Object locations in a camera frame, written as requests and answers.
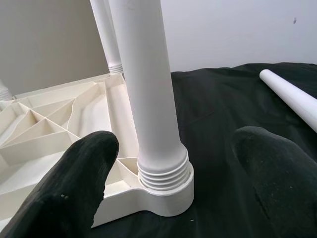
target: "white cylindrical tube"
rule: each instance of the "white cylindrical tube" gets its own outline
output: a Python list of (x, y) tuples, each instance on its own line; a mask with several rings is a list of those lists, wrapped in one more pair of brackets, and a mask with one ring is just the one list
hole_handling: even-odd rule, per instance
[(167, 191), (189, 178), (180, 142), (160, 0), (110, 0), (139, 140), (139, 178)]
[(268, 69), (260, 73), (266, 83), (297, 115), (317, 132), (317, 99)]
[(9, 89), (0, 80), (0, 101), (12, 100), (12, 94)]
[(90, 0), (109, 72), (123, 73), (108, 0)]

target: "black cloth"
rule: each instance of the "black cloth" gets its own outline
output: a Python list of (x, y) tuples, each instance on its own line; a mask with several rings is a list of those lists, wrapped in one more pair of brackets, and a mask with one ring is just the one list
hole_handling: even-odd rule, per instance
[(236, 130), (232, 150), (276, 235), (316, 238), (317, 163), (293, 141), (256, 126)]
[(116, 238), (273, 238), (250, 178), (234, 157), (236, 129), (260, 126), (317, 160), (317, 134), (259, 78), (270, 69), (317, 98), (317, 65), (246, 64), (172, 73), (180, 138), (194, 166), (195, 199), (176, 217), (138, 212), (92, 229)]

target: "black fabric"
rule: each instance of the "black fabric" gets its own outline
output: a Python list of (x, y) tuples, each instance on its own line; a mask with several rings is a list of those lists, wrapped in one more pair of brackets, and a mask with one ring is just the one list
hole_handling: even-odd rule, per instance
[(317, 160), (317, 134), (259, 78), (268, 68), (317, 98), (317, 65), (246, 64), (172, 73), (181, 141), (195, 171), (195, 199), (176, 217), (139, 212), (92, 229), (92, 237), (274, 238), (252, 183), (234, 157), (236, 129), (260, 126)]
[(27, 196), (0, 238), (86, 238), (118, 151), (119, 142), (109, 131), (73, 143)]
[(236, 130), (232, 149), (276, 235), (317, 237), (317, 163), (294, 142), (255, 126)]

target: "gray wall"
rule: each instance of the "gray wall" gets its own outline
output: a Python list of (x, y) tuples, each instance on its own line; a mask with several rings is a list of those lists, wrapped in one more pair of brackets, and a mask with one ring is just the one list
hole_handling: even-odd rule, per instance
[(317, 63), (316, 0), (161, 0), (171, 71)]
[(0, 79), (13, 94), (106, 72), (89, 0), (0, 1)]

